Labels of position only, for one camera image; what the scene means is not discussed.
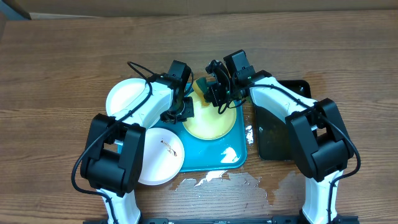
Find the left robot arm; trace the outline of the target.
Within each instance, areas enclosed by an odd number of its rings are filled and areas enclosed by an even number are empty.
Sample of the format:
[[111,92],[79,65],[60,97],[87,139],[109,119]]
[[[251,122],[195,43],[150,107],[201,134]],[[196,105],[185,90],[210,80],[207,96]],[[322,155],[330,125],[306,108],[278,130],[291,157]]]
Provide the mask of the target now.
[[146,131],[158,121],[179,123],[194,115],[193,100],[185,87],[193,72],[174,60],[166,73],[140,75],[132,104],[107,116],[97,114],[90,124],[86,146],[71,173],[75,190],[99,195],[108,213],[107,223],[139,223],[134,189],[142,171]]

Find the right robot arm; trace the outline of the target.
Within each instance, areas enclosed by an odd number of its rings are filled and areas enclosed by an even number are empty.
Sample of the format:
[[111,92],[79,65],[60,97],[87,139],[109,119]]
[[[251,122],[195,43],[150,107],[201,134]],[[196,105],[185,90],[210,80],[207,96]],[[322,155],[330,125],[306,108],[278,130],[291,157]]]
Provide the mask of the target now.
[[245,51],[223,61],[212,60],[205,68],[215,78],[195,81],[202,100],[223,114],[234,100],[246,98],[271,112],[288,129],[292,158],[305,176],[305,201],[295,223],[358,223],[356,216],[337,213],[339,181],[355,175],[361,158],[350,139],[336,103],[301,96],[280,84],[265,70],[255,71]]

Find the green yellow sponge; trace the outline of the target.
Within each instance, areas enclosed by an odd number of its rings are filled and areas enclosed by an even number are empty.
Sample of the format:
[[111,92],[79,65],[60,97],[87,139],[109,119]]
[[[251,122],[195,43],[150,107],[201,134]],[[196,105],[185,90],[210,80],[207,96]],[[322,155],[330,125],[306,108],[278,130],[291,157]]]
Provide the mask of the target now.
[[206,78],[198,78],[193,82],[193,91],[198,95],[201,104],[203,106],[208,106],[209,103],[206,101],[205,96],[208,94],[209,89],[207,85]]

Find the yellow green rimmed plate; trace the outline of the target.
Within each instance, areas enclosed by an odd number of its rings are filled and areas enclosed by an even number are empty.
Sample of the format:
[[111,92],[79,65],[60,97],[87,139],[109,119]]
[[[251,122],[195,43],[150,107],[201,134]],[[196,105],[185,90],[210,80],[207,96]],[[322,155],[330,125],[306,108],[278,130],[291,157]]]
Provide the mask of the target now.
[[194,117],[187,118],[183,126],[192,136],[202,140],[214,140],[232,130],[237,117],[236,108],[227,108],[223,114],[219,114],[212,104],[203,106],[195,92],[191,92],[189,96],[193,100]]

